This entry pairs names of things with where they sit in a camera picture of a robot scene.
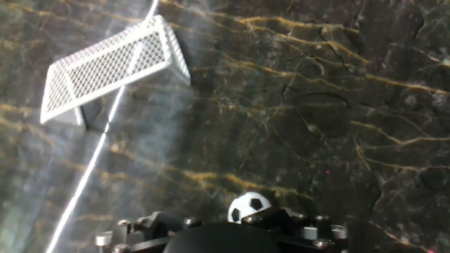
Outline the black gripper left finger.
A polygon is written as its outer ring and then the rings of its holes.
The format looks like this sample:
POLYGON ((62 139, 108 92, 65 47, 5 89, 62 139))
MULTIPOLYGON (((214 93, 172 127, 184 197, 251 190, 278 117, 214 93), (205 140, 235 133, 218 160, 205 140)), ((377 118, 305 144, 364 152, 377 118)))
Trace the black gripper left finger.
POLYGON ((98 252, 162 252, 175 233, 201 226, 195 216, 174 211, 156 211, 135 220, 120 219, 109 231, 96 235, 98 252))

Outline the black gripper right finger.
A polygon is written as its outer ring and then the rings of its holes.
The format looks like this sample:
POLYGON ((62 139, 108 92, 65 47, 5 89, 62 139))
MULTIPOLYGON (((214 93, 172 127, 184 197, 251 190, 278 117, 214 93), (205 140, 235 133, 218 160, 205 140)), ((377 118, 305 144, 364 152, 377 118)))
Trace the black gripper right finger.
POLYGON ((241 219, 269 233, 280 248, 347 248, 348 230, 329 216, 307 216, 288 208, 270 207, 241 219))

